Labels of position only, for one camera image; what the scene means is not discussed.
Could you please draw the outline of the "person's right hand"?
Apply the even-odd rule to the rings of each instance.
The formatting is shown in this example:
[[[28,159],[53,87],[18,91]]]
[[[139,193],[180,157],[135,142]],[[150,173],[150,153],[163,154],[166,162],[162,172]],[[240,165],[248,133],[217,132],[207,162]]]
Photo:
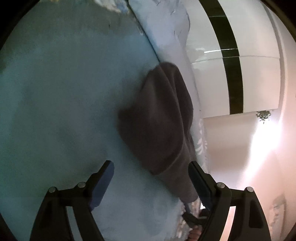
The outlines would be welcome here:
[[[202,227],[200,225],[194,226],[192,230],[189,231],[187,241],[198,241],[202,234]]]

